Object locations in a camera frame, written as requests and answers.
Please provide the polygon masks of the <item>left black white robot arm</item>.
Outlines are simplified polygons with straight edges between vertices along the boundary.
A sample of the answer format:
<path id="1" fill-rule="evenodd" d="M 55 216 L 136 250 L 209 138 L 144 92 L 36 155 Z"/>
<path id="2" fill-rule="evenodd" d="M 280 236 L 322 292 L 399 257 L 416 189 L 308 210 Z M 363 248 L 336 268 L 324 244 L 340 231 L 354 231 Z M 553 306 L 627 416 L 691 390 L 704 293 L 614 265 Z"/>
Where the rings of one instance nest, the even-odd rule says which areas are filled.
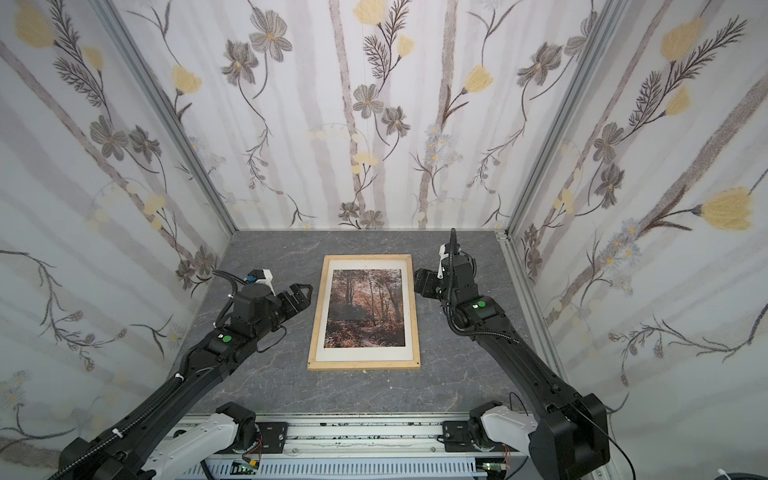
<path id="1" fill-rule="evenodd" d="M 53 479 L 157 479 L 160 470 L 145 464 L 172 427 L 260 352 L 258 344 L 265 336 L 312 303 L 309 284 L 292 284 L 278 294 L 256 282 L 234 287 L 213 329 L 184 354 L 179 370 L 96 438 L 77 438 L 65 447 Z"/>

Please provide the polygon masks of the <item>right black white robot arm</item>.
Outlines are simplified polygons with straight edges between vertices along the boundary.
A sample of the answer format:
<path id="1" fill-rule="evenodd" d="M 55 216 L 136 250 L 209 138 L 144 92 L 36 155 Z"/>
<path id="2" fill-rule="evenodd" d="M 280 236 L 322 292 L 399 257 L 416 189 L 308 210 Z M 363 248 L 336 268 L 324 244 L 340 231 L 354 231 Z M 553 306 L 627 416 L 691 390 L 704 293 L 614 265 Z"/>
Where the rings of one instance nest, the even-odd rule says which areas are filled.
<path id="1" fill-rule="evenodd" d="M 483 348 L 522 391 L 529 412 L 487 402 L 469 414 L 470 441 L 478 449 L 504 444 L 532 460 L 544 479 L 580 479 L 611 458 L 607 410 L 582 395 L 526 344 L 502 307 L 482 295 L 476 262 L 458 247 L 440 248 L 437 270 L 419 269 L 414 290 L 440 302 L 451 331 Z"/>

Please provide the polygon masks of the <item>white photo paper sheet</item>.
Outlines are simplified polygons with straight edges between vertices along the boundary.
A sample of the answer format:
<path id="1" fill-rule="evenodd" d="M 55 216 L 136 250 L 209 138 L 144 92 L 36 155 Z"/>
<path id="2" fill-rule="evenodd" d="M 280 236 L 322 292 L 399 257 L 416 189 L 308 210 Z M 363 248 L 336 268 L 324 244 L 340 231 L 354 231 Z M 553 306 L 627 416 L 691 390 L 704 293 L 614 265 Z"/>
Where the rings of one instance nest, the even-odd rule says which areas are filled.
<path id="1" fill-rule="evenodd" d="M 402 287 L 399 269 L 333 271 L 323 346 L 404 347 Z"/>

